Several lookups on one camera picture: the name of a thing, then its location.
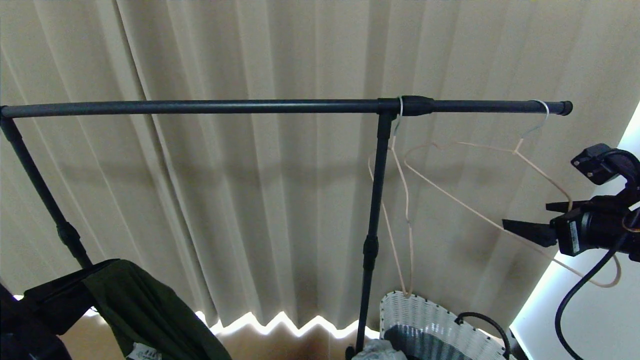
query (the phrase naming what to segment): curtain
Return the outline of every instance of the curtain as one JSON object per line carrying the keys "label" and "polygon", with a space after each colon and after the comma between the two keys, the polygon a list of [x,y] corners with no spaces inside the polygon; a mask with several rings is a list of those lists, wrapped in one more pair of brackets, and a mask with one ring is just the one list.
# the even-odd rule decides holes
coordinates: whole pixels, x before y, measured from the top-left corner
{"label": "curtain", "polygon": [[[635,1],[0,2],[2,105],[165,99],[571,100],[521,148],[575,199],[569,160],[618,143],[640,99]],[[397,151],[514,147],[543,115],[401,121]],[[17,119],[94,262],[128,259],[207,319],[280,311],[302,326],[356,320],[375,115],[131,115]],[[10,144],[1,149],[1,272],[14,291],[79,267]],[[509,154],[452,146],[414,167],[499,222],[546,222],[562,195]],[[548,260],[406,172],[416,293],[504,326]],[[404,192],[384,201],[408,280]],[[369,323],[399,288],[384,221]],[[556,249],[547,249],[553,254]]]}

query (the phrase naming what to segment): clothes rack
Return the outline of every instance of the clothes rack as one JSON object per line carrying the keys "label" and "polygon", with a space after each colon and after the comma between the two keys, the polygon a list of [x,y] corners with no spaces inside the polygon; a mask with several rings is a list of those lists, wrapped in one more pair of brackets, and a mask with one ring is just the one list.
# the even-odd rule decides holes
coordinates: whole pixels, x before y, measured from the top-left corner
{"label": "clothes rack", "polygon": [[[551,114],[568,115],[573,110],[570,101],[546,102]],[[417,95],[402,96],[402,116],[412,117],[430,113],[546,113],[538,101],[468,101],[434,100]],[[327,99],[327,100],[206,100],[206,101],[108,101],[70,102],[60,104],[34,104],[3,106],[0,109],[0,127],[11,143],[33,186],[56,223],[60,240],[68,247],[81,267],[92,265],[76,229],[66,221],[38,171],[14,119],[25,117],[57,117],[84,115],[130,114],[240,114],[240,113],[375,113],[378,114],[378,142],[374,179],[371,191],[369,230],[363,245],[362,296],[356,347],[347,350],[347,358],[360,352],[364,345],[371,281],[378,255],[378,222],[382,189],[387,162],[387,147],[391,124],[400,114],[398,98],[381,99]]]}

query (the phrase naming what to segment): green cloth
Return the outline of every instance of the green cloth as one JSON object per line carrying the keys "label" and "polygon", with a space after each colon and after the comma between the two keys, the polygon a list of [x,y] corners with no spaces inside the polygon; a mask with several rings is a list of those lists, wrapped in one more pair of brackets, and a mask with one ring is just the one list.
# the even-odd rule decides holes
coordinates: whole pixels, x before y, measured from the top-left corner
{"label": "green cloth", "polygon": [[96,308],[125,357],[134,343],[141,343],[156,349],[162,360],[231,360],[224,346],[175,292],[134,263],[115,261],[88,276],[83,284],[97,301]]}

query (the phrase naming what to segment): white sticker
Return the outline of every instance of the white sticker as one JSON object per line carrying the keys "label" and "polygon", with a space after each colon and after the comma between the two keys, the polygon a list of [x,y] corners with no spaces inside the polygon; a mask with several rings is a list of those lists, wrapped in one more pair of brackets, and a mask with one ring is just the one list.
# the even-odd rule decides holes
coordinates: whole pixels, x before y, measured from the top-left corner
{"label": "white sticker", "polygon": [[152,347],[141,343],[133,343],[133,351],[127,355],[133,360],[162,360],[162,354]]}
{"label": "white sticker", "polygon": [[578,252],[580,251],[580,243],[578,242],[578,227],[575,225],[575,221],[569,223],[569,230],[571,231],[573,252]]}

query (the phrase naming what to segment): brown floor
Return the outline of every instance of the brown floor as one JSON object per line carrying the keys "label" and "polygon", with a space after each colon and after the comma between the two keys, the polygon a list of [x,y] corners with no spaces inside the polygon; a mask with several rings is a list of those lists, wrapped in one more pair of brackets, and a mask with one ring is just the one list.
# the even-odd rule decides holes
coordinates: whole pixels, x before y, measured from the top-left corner
{"label": "brown floor", "polygon": [[[74,360],[123,358],[111,329],[99,316],[83,317],[60,338]],[[338,340],[316,327],[297,338],[280,324],[265,336],[248,325],[218,338],[234,360],[344,359],[344,349],[355,342],[355,333]]]}

